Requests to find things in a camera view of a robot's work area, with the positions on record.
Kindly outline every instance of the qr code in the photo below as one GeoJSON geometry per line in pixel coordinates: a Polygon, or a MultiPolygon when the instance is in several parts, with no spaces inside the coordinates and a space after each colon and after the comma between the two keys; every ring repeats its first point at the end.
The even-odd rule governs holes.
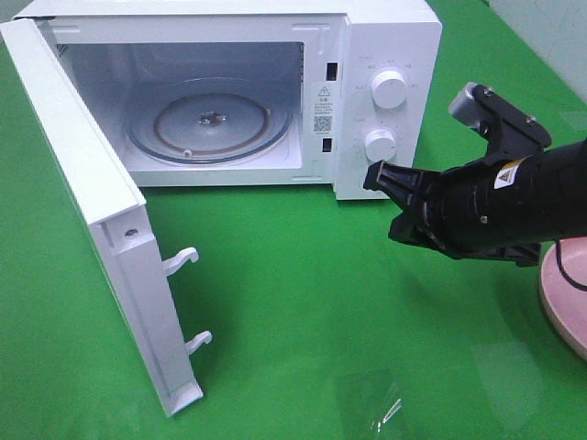
{"type": "Polygon", "coordinates": [[[323,132],[332,129],[332,116],[314,116],[314,131],[323,132]]]}

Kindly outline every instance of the pink object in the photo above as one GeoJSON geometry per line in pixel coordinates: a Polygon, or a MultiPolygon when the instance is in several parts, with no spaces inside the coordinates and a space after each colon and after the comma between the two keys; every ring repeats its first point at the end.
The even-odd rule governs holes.
{"type": "MultiPolygon", "coordinates": [[[[575,281],[587,284],[587,237],[560,241],[562,266],[575,281]]],[[[540,292],[548,318],[562,338],[587,360],[587,291],[571,286],[557,265],[556,246],[540,270],[540,292]]]]}

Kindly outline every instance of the white knob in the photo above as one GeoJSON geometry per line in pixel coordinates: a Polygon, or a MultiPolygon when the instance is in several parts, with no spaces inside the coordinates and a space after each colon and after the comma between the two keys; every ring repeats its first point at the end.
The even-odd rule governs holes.
{"type": "Polygon", "coordinates": [[[407,84],[398,71],[382,71],[371,82],[373,101],[381,108],[395,108],[407,96],[407,84]]]}
{"type": "Polygon", "coordinates": [[[375,130],[365,138],[365,153],[371,162],[390,160],[395,150],[395,138],[389,130],[375,130]]]}

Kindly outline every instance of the warning sticker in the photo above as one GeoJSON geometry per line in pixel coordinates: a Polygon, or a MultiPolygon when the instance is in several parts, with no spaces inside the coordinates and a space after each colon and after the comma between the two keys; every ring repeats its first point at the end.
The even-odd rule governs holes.
{"type": "Polygon", "coordinates": [[[312,84],[313,131],[317,135],[331,135],[338,104],[338,84],[336,82],[314,82],[312,84]]]}
{"type": "Polygon", "coordinates": [[[493,188],[495,190],[499,190],[500,188],[505,188],[506,186],[510,186],[514,184],[515,175],[517,173],[517,169],[520,166],[524,159],[514,160],[512,162],[508,162],[499,170],[497,176],[495,176],[495,182],[493,183],[493,188]]]}

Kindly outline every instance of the microwave top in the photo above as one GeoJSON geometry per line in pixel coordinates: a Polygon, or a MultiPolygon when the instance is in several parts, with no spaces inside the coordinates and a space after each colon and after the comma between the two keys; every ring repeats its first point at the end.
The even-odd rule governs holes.
{"type": "Polygon", "coordinates": [[[437,21],[425,0],[34,0],[15,18],[344,14],[352,23],[437,21]]]}

